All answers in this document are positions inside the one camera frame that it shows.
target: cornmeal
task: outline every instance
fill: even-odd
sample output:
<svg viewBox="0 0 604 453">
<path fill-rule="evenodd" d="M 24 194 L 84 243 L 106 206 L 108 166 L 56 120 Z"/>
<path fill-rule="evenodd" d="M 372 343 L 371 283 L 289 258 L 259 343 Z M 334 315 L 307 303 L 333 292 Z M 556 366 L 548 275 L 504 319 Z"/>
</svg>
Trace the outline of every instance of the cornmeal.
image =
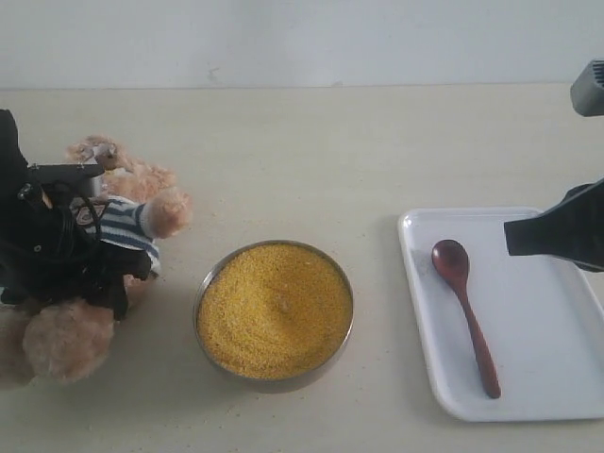
<svg viewBox="0 0 604 453">
<path fill-rule="evenodd" d="M 342 344 L 352 296 L 323 257 L 295 244 L 265 244 L 235 257 L 203 295 L 198 328 L 213 358 L 249 378 L 290 378 Z"/>
</svg>

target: blue and white striped shirt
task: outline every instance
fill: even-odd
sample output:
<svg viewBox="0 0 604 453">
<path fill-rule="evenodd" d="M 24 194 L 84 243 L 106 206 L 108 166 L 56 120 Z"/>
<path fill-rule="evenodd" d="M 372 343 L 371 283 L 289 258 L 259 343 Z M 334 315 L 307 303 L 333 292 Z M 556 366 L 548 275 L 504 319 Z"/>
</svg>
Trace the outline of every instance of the blue and white striped shirt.
<svg viewBox="0 0 604 453">
<path fill-rule="evenodd" d="M 101 241 L 132 250 L 144 250 L 151 259 L 151 272 L 158 275 L 159 249 L 149 226 L 147 204 L 138 204 L 121 196 L 111 195 L 103 201 L 92 201 L 101 226 Z M 75 220 L 87 233 L 96 229 L 86 205 L 75 208 Z"/>
</svg>

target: brown spoon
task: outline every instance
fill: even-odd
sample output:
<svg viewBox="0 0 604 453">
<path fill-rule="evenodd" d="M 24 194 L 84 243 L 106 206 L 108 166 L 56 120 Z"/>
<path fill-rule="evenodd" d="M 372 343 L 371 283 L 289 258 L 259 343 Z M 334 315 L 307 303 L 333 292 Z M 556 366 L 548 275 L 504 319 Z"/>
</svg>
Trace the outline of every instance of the brown spoon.
<svg viewBox="0 0 604 453">
<path fill-rule="evenodd" d="M 497 399 L 501 396 L 501 389 L 495 364 L 468 300 L 467 281 L 470 274 L 468 254 L 460 243 L 445 239 L 436 243 L 432 248 L 432 263 L 439 275 L 460 299 L 461 308 L 470 330 L 482 387 L 488 396 Z"/>
</svg>

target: stainless steel bowl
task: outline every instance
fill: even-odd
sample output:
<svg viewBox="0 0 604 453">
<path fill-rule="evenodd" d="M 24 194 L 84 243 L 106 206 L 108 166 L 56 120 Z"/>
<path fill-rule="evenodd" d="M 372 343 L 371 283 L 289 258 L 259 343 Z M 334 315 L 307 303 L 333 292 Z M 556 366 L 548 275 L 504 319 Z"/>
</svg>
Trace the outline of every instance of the stainless steel bowl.
<svg viewBox="0 0 604 453">
<path fill-rule="evenodd" d="M 306 248 L 307 250 L 313 252 L 314 254 L 324 258 L 327 262 L 329 262 L 338 271 L 338 273 L 344 280 L 344 284 L 346 285 L 346 287 L 350 293 L 350 301 L 352 304 L 352 307 L 351 307 L 352 316 L 350 317 L 350 324 L 348 326 L 348 330 L 344 336 L 344 339 L 343 339 L 342 343 L 340 344 L 340 346 L 338 347 L 338 349 L 326 361 L 324 361 L 322 364 L 316 366 L 315 368 L 313 368 L 303 374 L 300 374 L 300 375 L 297 375 L 294 377 L 287 377 L 284 379 L 258 379 L 258 378 L 239 375 L 237 373 L 232 372 L 231 370 L 226 369 L 225 367 L 223 367 L 220 363 L 218 363 L 214 359 L 214 357 L 210 354 L 210 352 L 204 345 L 204 342 L 203 342 L 201 336 L 199 335 L 199 329 L 198 329 L 198 325 L 197 325 L 198 314 L 199 314 L 199 311 L 201 310 L 201 304 L 202 304 L 204 293 L 206 292 L 206 289 L 210 286 L 212 281 L 225 268 L 225 266 L 230 261 L 232 261 L 236 256 L 243 253 L 244 251 L 255 248 L 255 247 L 259 247 L 262 245 L 268 245 L 268 244 L 297 245 L 299 247 Z M 259 243 L 252 243 L 252 244 L 242 247 L 238 250 L 235 250 L 234 252 L 232 252 L 229 255 L 227 255 L 226 257 L 224 257 L 210 270 L 210 272 L 208 273 L 206 278 L 204 278 L 204 281 L 202 282 L 202 284 L 199 288 L 199 291 L 197 292 L 196 299 L 195 299 L 194 306 L 193 306 L 193 328 L 195 330 L 195 336 L 197 337 L 197 341 L 199 342 L 201 349 L 204 351 L 204 353 L 205 353 L 206 357 L 208 358 L 208 360 L 210 361 L 210 363 L 219 372 L 223 373 L 226 378 L 230 378 L 235 381 L 242 382 L 246 386 L 251 387 L 252 389 L 254 389 L 256 391 L 263 392 L 263 393 L 281 393 L 281 392 L 290 392 L 293 390 L 297 390 L 297 389 L 300 389 L 302 387 L 305 387 L 305 386 L 313 383 L 315 380 L 317 380 L 322 375 L 324 375 L 333 366 L 333 364 L 340 358 L 340 356 L 344 352 L 344 349 L 348 343 L 348 338 L 350 336 L 350 332 L 352 330 L 353 319 L 354 319 L 354 298 L 353 298 L 352 286 L 350 285 L 350 281 L 348 280 L 348 277 L 346 276 L 342 267 L 340 267 L 340 265 L 332 257 L 327 255 L 325 252 L 313 247 L 312 245 L 308 245 L 306 243 L 299 243 L 296 241 L 288 241 L 288 240 L 272 240 L 272 241 L 263 241 L 263 242 L 259 242 Z"/>
</svg>

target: stuffed animal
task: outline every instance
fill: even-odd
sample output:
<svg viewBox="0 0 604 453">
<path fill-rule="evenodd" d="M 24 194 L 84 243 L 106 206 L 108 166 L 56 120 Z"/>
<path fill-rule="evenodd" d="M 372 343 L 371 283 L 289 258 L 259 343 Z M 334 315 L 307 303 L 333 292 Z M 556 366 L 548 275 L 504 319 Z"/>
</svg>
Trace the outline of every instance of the stuffed animal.
<svg viewBox="0 0 604 453">
<path fill-rule="evenodd" d="M 104 191 L 92 201 L 101 240 L 144 250 L 152 262 L 151 276 L 125 276 L 128 311 L 143 299 L 160 273 L 156 239 L 174 236 L 192 220 L 192 199 L 176 187 L 174 174 L 130 157 L 113 140 L 90 136 L 69 146 L 71 162 L 94 159 L 106 170 Z M 75 220 L 94 234 L 89 208 L 72 206 Z M 82 298 L 44 306 L 27 300 L 0 306 L 0 388 L 26 385 L 35 377 L 61 383 L 89 376 L 105 360 L 117 322 L 112 309 Z"/>
</svg>

